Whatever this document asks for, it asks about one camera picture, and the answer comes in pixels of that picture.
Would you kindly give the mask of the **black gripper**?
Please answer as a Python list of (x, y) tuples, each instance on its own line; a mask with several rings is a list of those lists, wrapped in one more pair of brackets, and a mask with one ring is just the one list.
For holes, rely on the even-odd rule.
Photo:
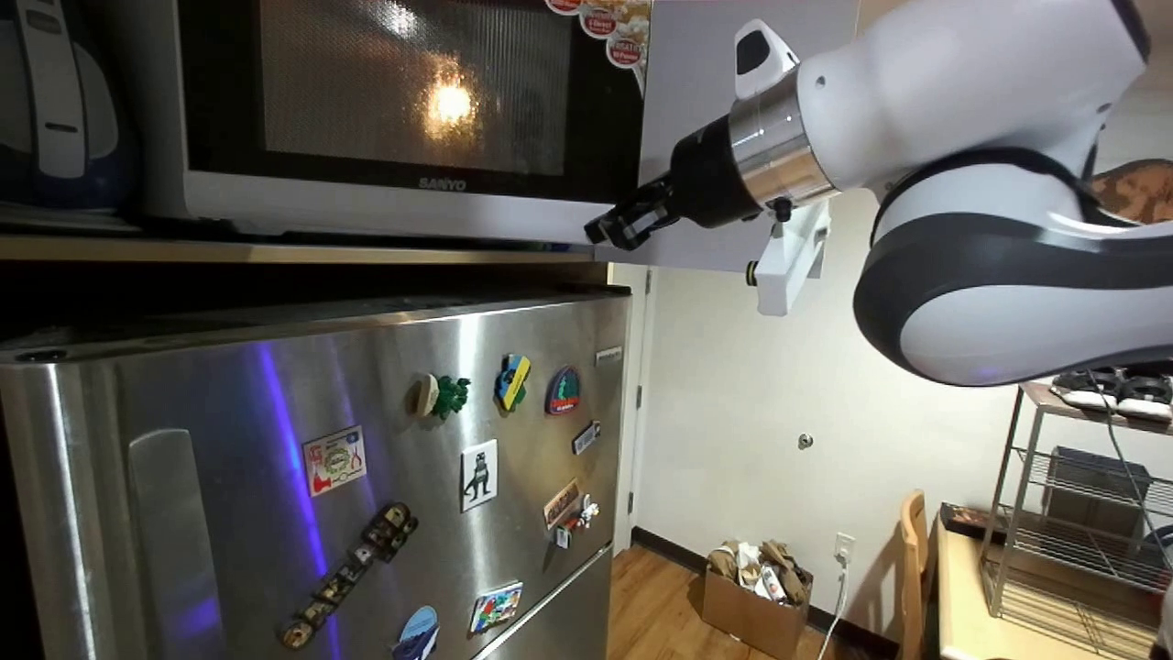
[(590, 221), (586, 240), (638, 249), (674, 221), (723, 229), (735, 221), (753, 221), (757, 214), (759, 201), (747, 194), (731, 148), (731, 121), (719, 119), (678, 141), (669, 174)]

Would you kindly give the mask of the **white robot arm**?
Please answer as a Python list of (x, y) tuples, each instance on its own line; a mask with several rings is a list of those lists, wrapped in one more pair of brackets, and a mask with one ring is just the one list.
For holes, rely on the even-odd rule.
[(1173, 351), (1173, 232), (1091, 194), (1100, 133), (1148, 70), (1132, 0), (906, 0), (814, 60), (735, 38), (735, 105), (586, 223), (641, 247), (831, 191), (880, 198), (855, 285), (867, 342), (938, 386), (1017, 386)]

